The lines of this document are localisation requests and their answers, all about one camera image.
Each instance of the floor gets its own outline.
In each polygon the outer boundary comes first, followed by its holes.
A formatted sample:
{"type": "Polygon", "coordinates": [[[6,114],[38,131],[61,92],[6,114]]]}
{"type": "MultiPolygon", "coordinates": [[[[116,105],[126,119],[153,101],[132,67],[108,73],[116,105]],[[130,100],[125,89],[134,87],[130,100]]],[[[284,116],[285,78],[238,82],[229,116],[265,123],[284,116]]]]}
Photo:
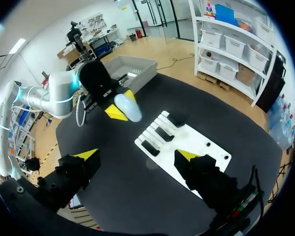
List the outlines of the floor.
{"type": "MultiPolygon", "coordinates": [[[[167,44],[165,39],[162,37],[149,37],[138,39],[134,42],[126,40],[123,45],[114,49],[114,52],[107,55],[102,59],[102,61],[110,61],[119,55],[129,55],[157,60],[158,68],[163,68],[172,65],[174,58],[186,58],[193,52],[193,42],[175,39],[167,44]]],[[[218,84],[212,84],[208,81],[204,81],[194,76],[193,70],[194,59],[186,59],[178,61],[174,66],[159,70],[158,72],[213,94],[250,117],[265,131],[268,131],[265,113],[257,106],[251,107],[251,100],[248,97],[234,88],[227,91],[221,88],[218,84]]],[[[42,117],[36,122],[30,132],[30,134],[36,138],[35,156],[38,157],[42,163],[40,172],[35,172],[29,177],[29,180],[33,184],[37,183],[38,176],[44,177],[53,171],[55,166],[58,165],[58,159],[60,158],[56,139],[56,128],[61,120],[53,119],[49,127],[46,127],[46,121],[47,118],[42,117]]],[[[290,157],[286,155],[286,152],[284,152],[281,166],[289,163],[289,161],[290,157]]],[[[283,182],[284,178],[280,177],[278,179],[278,186],[282,186],[283,182]]]]}
{"type": "MultiPolygon", "coordinates": [[[[194,40],[193,25],[191,19],[178,21],[180,37],[184,39],[194,40]]],[[[128,29],[129,33],[135,33],[135,29],[128,29]]],[[[177,28],[175,22],[168,22],[167,26],[151,26],[145,27],[147,36],[149,37],[166,37],[171,41],[173,38],[178,38],[177,28]]]]}

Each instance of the blue box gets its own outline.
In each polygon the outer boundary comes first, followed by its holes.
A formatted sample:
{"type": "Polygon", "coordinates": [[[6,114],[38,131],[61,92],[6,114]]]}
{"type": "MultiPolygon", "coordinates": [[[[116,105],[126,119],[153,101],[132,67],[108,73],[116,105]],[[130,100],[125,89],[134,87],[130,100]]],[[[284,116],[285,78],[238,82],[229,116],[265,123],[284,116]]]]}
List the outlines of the blue box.
{"type": "Polygon", "coordinates": [[[215,5],[215,19],[218,21],[223,21],[234,26],[238,26],[237,20],[234,17],[234,11],[221,4],[215,5]]]}

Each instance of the black tabletop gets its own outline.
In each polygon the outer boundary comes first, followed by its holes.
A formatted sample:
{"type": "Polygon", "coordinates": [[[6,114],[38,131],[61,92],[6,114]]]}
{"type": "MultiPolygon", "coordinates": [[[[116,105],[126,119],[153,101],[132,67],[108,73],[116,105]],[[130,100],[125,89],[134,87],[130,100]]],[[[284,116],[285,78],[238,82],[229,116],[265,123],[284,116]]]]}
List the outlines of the black tabletop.
{"type": "MultiPolygon", "coordinates": [[[[238,187],[256,165],[266,202],[274,187],[282,151],[249,117],[215,96],[162,74],[136,94],[143,119],[139,123],[108,118],[99,108],[82,128],[75,111],[57,128],[61,155],[94,148],[102,166],[78,196],[92,217],[110,232],[194,236],[209,228],[214,210],[170,175],[155,167],[134,140],[164,110],[188,115],[187,123],[232,155],[225,171],[238,187]]],[[[257,207],[252,223],[260,214],[257,207]]]]}

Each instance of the stacked toy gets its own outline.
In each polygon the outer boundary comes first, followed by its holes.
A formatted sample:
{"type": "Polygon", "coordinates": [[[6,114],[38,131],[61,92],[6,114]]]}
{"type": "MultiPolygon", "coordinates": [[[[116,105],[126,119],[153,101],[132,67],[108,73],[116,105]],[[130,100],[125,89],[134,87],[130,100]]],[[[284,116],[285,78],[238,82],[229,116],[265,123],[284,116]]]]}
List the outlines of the stacked toy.
{"type": "Polygon", "coordinates": [[[206,14],[204,14],[205,17],[212,17],[214,18],[213,10],[211,7],[210,0],[206,1],[206,14]]]}

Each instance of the gray plastic tray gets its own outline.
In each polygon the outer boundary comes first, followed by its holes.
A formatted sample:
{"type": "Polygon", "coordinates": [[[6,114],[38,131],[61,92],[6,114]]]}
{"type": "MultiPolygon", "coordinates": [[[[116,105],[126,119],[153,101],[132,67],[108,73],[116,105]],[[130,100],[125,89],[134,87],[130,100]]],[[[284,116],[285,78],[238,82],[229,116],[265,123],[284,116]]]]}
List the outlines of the gray plastic tray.
{"type": "Polygon", "coordinates": [[[107,62],[105,67],[113,79],[127,74],[129,79],[123,86],[133,93],[137,93],[157,74],[157,61],[138,57],[118,56],[107,62]]]}

